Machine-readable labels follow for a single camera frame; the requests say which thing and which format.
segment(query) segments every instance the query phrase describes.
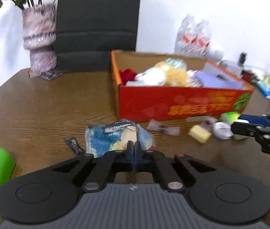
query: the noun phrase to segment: chair backrest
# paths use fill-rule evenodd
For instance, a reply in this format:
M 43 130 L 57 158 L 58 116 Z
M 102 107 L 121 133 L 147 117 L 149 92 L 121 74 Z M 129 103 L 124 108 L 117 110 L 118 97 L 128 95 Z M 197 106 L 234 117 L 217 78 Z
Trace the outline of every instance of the chair backrest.
M 105 71 L 110 51 L 135 50 L 140 0 L 58 0 L 57 69 Z

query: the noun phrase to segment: plastic bottle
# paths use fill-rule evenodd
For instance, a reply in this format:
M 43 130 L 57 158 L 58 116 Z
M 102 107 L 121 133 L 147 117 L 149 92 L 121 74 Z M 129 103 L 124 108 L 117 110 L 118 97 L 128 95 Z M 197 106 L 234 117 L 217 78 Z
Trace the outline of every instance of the plastic bottle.
M 209 50 L 212 34 L 209 22 L 202 19 L 202 21 L 197 24 L 195 33 L 197 34 L 197 40 L 195 47 L 190 51 L 190 55 L 194 57 L 204 57 Z
M 194 16 L 188 14 L 183 19 L 182 24 L 177 31 L 174 53 L 188 55 L 190 45 L 193 44 L 196 39 L 194 29 Z

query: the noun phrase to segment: red cloth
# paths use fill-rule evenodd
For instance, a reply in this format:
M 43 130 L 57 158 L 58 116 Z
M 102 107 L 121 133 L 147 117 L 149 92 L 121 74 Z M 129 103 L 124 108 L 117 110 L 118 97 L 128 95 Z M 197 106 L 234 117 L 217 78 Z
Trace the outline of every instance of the red cloth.
M 132 69 L 126 69 L 124 71 L 119 71 L 123 85 L 126 85 L 127 81 L 134 81 L 137 73 Z

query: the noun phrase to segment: silver bolt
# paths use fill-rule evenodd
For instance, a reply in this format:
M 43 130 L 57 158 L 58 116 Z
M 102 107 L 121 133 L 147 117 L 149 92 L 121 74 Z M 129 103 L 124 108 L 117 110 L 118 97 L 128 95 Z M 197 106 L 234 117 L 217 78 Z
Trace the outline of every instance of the silver bolt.
M 180 182 L 170 182 L 168 183 L 169 189 L 181 189 L 183 187 L 183 184 Z
M 84 188 L 87 189 L 87 190 L 96 190 L 96 189 L 99 188 L 99 184 L 97 184 L 97 183 L 86 183 Z

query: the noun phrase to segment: marbled vase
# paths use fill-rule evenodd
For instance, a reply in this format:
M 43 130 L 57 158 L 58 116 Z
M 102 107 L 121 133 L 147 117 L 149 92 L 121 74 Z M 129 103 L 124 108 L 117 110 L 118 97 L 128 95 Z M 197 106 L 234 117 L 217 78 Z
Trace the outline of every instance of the marbled vase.
M 47 3 L 22 11 L 23 47 L 30 50 L 31 70 L 44 72 L 56 66 L 51 45 L 56 39 L 55 6 Z

